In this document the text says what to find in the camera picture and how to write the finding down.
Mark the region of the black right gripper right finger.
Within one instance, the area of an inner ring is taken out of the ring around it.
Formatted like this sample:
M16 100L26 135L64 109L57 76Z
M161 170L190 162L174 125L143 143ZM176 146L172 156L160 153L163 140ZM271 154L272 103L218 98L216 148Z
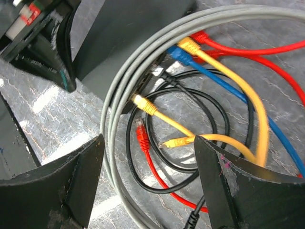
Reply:
M303 229L305 180L237 157L201 136L194 140L213 229Z

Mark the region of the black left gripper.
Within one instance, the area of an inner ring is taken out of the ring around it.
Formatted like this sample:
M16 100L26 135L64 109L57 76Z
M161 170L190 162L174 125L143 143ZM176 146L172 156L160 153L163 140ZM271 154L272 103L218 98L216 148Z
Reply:
M24 72L59 72L59 85L76 90L71 27L80 0L2 0L0 58Z

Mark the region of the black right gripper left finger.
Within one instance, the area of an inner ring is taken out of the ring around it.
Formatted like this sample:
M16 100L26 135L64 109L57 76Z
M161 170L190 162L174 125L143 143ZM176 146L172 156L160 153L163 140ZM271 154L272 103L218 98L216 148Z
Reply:
M84 229L103 162L102 134L73 152L0 182L2 229Z

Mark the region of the black network switch box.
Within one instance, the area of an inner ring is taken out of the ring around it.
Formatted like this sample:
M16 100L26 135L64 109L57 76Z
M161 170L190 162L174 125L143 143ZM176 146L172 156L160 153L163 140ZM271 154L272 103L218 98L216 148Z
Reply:
M104 101L130 55L196 8L195 0L106 0L73 61L76 77Z

